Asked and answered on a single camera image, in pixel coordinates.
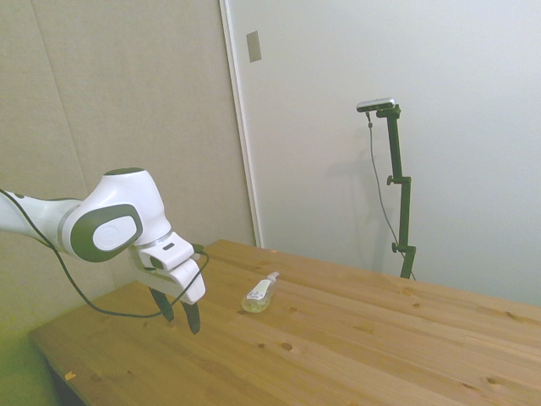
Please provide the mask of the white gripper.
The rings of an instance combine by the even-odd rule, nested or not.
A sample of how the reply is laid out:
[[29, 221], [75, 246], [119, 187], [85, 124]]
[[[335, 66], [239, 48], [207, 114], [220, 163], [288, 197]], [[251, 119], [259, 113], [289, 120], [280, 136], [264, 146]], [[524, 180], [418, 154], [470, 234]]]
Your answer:
[[199, 266], [194, 259], [188, 258], [171, 270], [159, 269], [150, 263], [146, 256], [143, 262], [140, 252], [132, 247], [129, 254], [135, 266], [136, 279], [150, 288], [150, 293], [161, 315], [167, 321], [174, 320], [174, 311], [167, 295], [179, 297], [186, 315], [189, 330], [196, 335], [200, 331], [201, 321], [197, 302], [205, 295], [205, 283], [199, 273]]

